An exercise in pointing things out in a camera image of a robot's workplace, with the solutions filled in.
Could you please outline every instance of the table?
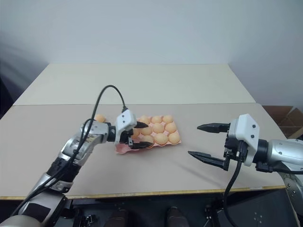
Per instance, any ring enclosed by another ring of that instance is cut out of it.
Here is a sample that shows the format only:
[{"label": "table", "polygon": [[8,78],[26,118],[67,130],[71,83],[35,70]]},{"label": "table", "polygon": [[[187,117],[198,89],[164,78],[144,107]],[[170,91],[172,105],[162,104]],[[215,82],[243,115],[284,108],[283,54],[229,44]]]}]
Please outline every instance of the table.
[{"label": "table", "polygon": [[[108,84],[128,104],[254,103],[227,64],[49,64],[14,105],[94,104]],[[109,89],[104,104],[120,104]]]},{"label": "table", "polygon": [[[112,143],[97,145],[77,175],[69,198],[223,192],[235,169],[223,171],[191,157],[202,151],[223,157],[226,134],[199,131],[198,125],[230,122],[249,113],[262,139],[285,139],[261,105],[127,105],[137,116],[172,114],[182,143],[119,155]],[[93,105],[16,105],[0,121],[0,199],[24,198],[65,142],[90,117]],[[113,122],[121,105],[100,105],[98,113]],[[277,173],[243,166],[232,191],[283,188]]]}]

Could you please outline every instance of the egg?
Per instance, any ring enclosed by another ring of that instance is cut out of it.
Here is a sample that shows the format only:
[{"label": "egg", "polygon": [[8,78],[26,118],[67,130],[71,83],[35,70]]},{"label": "egg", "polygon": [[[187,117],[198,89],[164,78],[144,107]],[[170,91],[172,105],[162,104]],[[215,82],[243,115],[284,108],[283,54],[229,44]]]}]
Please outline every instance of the egg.
[{"label": "egg", "polygon": [[160,123],[155,123],[155,124],[152,126],[152,130],[153,130],[155,133],[162,133],[162,132],[164,132],[164,126],[161,125]]},{"label": "egg", "polygon": [[148,126],[146,128],[142,128],[140,129],[140,132],[142,135],[146,136],[146,135],[150,135],[152,133],[152,128],[151,126]]},{"label": "egg", "polygon": [[169,135],[169,141],[172,143],[172,144],[176,144],[180,141],[180,135],[179,133],[177,132],[174,132],[172,134]]},{"label": "egg", "polygon": [[167,135],[165,135],[163,133],[156,134],[154,139],[155,139],[155,142],[158,143],[159,145],[164,145],[167,143],[167,141],[169,141],[169,138],[167,137]]},{"label": "egg", "polygon": [[142,117],[140,117],[139,121],[143,122],[145,124],[150,124],[151,123],[150,118],[148,116],[145,116],[145,115],[143,115]]},{"label": "egg", "polygon": [[151,119],[151,122],[152,123],[161,123],[161,121],[162,121],[162,119],[161,119],[161,117],[160,116],[154,116],[154,117],[152,117],[152,119]]},{"label": "egg", "polygon": [[165,130],[168,131],[169,133],[173,133],[177,130],[177,126],[174,122],[172,122],[165,126]]},{"label": "egg", "polygon": [[104,122],[104,121],[105,121],[105,117],[104,117],[103,115],[97,114],[97,115],[95,116],[95,120],[96,120],[97,122]]},{"label": "egg", "polygon": [[165,116],[163,116],[163,117],[162,117],[162,120],[163,120],[166,124],[171,123],[171,122],[174,121],[174,119],[172,118],[171,115],[165,115]]},{"label": "egg", "polygon": [[132,139],[136,139],[139,134],[140,134],[140,130],[139,129],[136,129],[136,128],[133,128],[133,135],[132,135]]},{"label": "egg", "polygon": [[150,142],[152,144],[154,144],[154,141],[153,141],[153,137],[150,136],[150,135],[147,135],[147,136],[143,136],[140,141],[143,141],[143,142]]}]

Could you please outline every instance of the black cable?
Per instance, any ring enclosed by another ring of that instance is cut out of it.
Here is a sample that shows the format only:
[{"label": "black cable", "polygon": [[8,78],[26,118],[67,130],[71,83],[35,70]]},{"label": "black cable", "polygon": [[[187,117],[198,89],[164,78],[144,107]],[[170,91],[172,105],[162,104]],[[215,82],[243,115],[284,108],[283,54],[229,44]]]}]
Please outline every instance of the black cable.
[{"label": "black cable", "polygon": [[[240,149],[246,149],[246,146],[244,146],[245,143],[244,141],[240,141],[239,142],[239,148]],[[235,172],[233,173],[232,175],[232,178],[231,180],[229,181],[226,189],[225,189],[225,192],[224,192],[224,196],[223,196],[223,210],[224,210],[224,213],[225,213],[225,216],[226,218],[228,219],[228,221],[231,223],[232,226],[234,227],[238,227],[236,225],[236,223],[233,221],[233,219],[231,218],[231,216],[229,215],[229,212],[228,212],[228,207],[227,207],[227,196],[228,196],[228,193],[229,191],[231,190],[232,188],[232,185],[233,183],[236,181],[238,175],[239,175],[239,172],[240,172],[240,169],[241,169],[241,166],[242,166],[242,162],[241,161],[238,161],[237,163],[237,167],[235,169]]]},{"label": "black cable", "polygon": [[292,171],[280,168],[273,168],[273,172],[281,172],[285,174],[295,174],[295,175],[303,175],[303,171]]},{"label": "black cable", "polygon": [[[88,123],[88,121],[90,121],[91,119],[87,119],[83,125],[83,128],[85,128],[86,124]],[[81,138],[83,139],[83,133],[84,130],[82,130],[81,132],[81,136],[80,136],[80,141]],[[19,209],[21,207],[23,207],[31,198],[37,196],[38,194],[44,192],[45,190],[49,189],[50,187],[52,187],[55,183],[57,183],[60,178],[62,178],[65,174],[65,169],[67,169],[69,167],[69,165],[75,160],[76,156],[77,156],[78,152],[72,155],[72,157],[67,161],[67,163],[60,168],[56,173],[54,173],[50,178],[48,178],[46,181],[44,181],[41,185],[39,185],[36,189],[34,189],[18,206],[17,208],[13,211],[13,213],[10,216],[14,216],[17,214],[17,212],[19,211]],[[55,179],[56,180],[54,182],[52,182],[51,184],[49,184],[48,186],[46,186],[51,180]]]},{"label": "black cable", "polygon": [[[115,89],[118,94],[120,95],[120,98],[122,100],[122,104],[123,104],[123,109],[122,109],[122,112],[127,109],[126,106],[125,106],[125,102],[124,102],[124,99],[122,97],[122,94],[120,93],[120,91],[118,90],[117,87],[115,87],[114,85],[107,85],[105,86],[98,98],[97,98],[97,101],[95,103],[95,106],[94,106],[94,109],[93,109],[93,112],[92,112],[92,115],[91,115],[91,118],[87,119],[83,125],[83,128],[82,128],[82,132],[81,132],[81,136],[80,136],[80,140],[79,140],[79,144],[78,144],[78,147],[76,150],[74,150],[73,152],[73,155],[70,157],[70,159],[66,162],[66,164],[61,168],[59,169],[55,174],[53,174],[50,178],[48,178],[45,182],[43,182],[41,185],[39,185],[35,190],[33,190],[19,205],[18,207],[14,210],[14,212],[11,214],[11,216],[14,216],[18,213],[18,211],[20,210],[21,207],[23,207],[31,198],[37,196],[38,194],[44,192],[45,190],[49,189],[50,187],[52,187],[55,183],[57,183],[65,174],[65,170],[73,164],[77,154],[79,153],[82,145],[84,144],[84,142],[86,141],[87,139],[87,136],[89,134],[89,131],[91,129],[91,126],[93,124],[93,121],[94,121],[94,117],[96,115],[96,111],[97,111],[97,108],[98,108],[98,105],[99,105],[99,102],[100,102],[100,99],[104,93],[104,91],[109,88],[109,87],[112,87],[113,89]],[[88,129],[84,135],[84,129],[86,127],[86,124],[89,122],[89,126],[88,126]],[[52,182],[51,184],[49,184],[48,186],[46,186],[51,180],[55,179],[56,180],[54,182]]]}]

